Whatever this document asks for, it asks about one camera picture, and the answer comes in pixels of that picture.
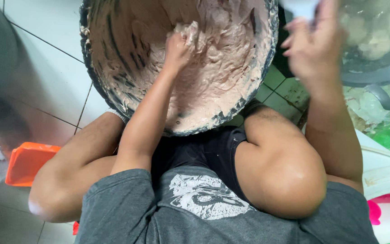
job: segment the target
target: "gray t-shirt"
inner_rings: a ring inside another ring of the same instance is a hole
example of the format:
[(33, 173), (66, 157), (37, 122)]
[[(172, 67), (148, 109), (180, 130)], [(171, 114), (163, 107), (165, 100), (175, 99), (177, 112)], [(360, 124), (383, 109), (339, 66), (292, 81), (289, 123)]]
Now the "gray t-shirt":
[(132, 169), (101, 179), (84, 196), (76, 243), (378, 243), (362, 194), (329, 182), (312, 217), (286, 220), (241, 200), (214, 171), (181, 166), (153, 189)]

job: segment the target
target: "hairy leg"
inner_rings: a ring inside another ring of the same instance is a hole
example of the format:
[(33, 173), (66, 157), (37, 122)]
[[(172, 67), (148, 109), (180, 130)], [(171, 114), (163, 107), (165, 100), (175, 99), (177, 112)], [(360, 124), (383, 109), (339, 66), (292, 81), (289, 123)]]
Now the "hairy leg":
[(247, 141), (236, 150), (239, 185), (257, 208), (282, 218), (310, 216), (326, 193), (323, 162), (301, 131), (267, 106), (244, 122)]
[(111, 155), (123, 128), (122, 119), (106, 112), (76, 133), (37, 173), (30, 211), (48, 222), (79, 220), (84, 194), (111, 173), (115, 162)]

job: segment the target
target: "knee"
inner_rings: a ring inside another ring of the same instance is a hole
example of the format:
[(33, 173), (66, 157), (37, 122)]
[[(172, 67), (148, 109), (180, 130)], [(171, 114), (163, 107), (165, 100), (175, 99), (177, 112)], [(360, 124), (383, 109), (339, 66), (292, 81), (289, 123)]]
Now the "knee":
[(70, 189), (65, 180), (52, 172), (35, 177), (31, 187), (28, 206), (30, 212), (47, 222), (69, 222), (65, 209)]
[(276, 170), (266, 171), (262, 188), (268, 211), (278, 217), (299, 219), (318, 209), (326, 196), (327, 180), (321, 159), (310, 160), (308, 164), (289, 158), (278, 162), (282, 166)]

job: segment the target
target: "right hand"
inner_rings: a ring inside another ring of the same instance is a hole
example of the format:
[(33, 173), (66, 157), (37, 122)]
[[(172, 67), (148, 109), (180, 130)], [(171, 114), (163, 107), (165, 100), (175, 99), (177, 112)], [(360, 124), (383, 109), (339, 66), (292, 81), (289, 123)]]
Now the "right hand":
[(326, 92), (326, 89), (341, 87), (339, 58), (345, 32), (339, 25), (338, 8), (339, 0), (321, 0), (315, 31), (303, 18), (296, 18), (287, 25), (291, 36), (281, 45), (289, 48), (284, 56), (289, 57), (291, 72), (311, 95), (320, 89)]
[(166, 54), (164, 66), (176, 69), (180, 72), (190, 61), (191, 55), (186, 39), (181, 33), (174, 33), (166, 40)]

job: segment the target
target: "orange container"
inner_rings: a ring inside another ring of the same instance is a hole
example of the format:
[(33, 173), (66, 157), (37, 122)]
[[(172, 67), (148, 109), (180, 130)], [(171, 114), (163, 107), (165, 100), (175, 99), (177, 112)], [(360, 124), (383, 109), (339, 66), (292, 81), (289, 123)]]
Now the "orange container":
[(61, 147), (24, 142), (13, 149), (8, 164), (5, 183), (12, 186), (32, 186), (39, 169), (51, 159)]

